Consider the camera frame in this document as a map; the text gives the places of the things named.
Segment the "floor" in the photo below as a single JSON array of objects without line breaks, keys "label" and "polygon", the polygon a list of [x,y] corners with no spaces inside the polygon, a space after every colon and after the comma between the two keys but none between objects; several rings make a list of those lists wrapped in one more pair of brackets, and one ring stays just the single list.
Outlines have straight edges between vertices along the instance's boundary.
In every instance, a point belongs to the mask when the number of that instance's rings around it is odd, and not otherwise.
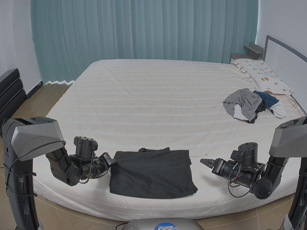
[{"label": "floor", "polygon": [[[47,84],[40,88],[14,113],[13,118],[46,116],[50,109],[69,88],[66,84]],[[3,144],[0,138],[0,167],[3,163]],[[265,230],[279,229],[289,211],[294,195],[281,198],[267,205],[224,216],[196,220],[207,230]],[[35,199],[38,219],[44,230],[114,230],[120,221],[83,214],[55,204],[42,196]],[[14,230],[15,221],[5,193],[4,170],[0,169],[0,230]]]}]

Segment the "curtain fold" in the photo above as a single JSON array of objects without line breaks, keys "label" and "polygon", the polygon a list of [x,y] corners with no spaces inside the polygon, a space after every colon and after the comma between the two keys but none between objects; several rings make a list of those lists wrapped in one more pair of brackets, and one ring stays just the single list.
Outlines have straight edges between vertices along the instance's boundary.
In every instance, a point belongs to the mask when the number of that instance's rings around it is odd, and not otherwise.
[{"label": "curtain fold", "polygon": [[255,42],[258,0],[31,0],[43,82],[75,80],[100,59],[229,63]]}]

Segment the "bed headboard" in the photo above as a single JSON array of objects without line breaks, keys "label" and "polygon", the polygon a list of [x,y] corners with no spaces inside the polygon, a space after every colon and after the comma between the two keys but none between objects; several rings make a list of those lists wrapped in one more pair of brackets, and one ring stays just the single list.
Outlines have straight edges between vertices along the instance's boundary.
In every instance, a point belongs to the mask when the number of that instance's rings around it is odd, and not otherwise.
[{"label": "bed headboard", "polygon": [[267,36],[263,60],[293,91],[292,97],[307,112],[307,57]]}]

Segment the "white bed sheet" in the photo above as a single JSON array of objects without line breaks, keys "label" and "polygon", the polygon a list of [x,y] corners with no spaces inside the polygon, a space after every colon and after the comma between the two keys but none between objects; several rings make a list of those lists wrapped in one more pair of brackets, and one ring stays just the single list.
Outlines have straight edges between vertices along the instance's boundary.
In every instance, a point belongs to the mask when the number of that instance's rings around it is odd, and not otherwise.
[{"label": "white bed sheet", "polygon": [[[242,88],[255,90],[234,65],[173,60],[101,60],[92,63],[73,83],[48,117],[57,119],[69,154],[73,138],[98,142],[96,155],[137,151],[145,147],[189,149],[193,182],[198,191],[178,199],[143,199],[109,192],[110,172],[87,184],[70,187],[54,178],[45,156],[34,159],[34,189],[65,207],[98,217],[131,220],[157,217],[192,219],[258,207],[295,192],[300,159],[290,159],[271,197],[253,194],[232,197],[227,181],[211,173],[201,158],[229,159],[245,142],[259,144],[258,160],[265,163],[274,129],[303,116],[295,102],[279,96],[287,117],[261,112],[255,124],[233,119],[222,101]],[[232,189],[241,195],[247,191]]]}]

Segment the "gray garment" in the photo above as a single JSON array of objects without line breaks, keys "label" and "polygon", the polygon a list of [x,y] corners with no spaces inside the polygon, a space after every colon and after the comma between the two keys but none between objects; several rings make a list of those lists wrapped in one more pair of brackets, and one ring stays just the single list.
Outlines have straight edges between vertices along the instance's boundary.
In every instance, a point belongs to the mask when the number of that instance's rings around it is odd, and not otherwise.
[{"label": "gray garment", "polygon": [[251,121],[256,116],[256,109],[261,104],[262,99],[259,95],[251,92],[248,88],[237,90],[229,95],[224,101],[223,106],[232,117],[235,114],[235,105],[241,106],[242,114]]}]

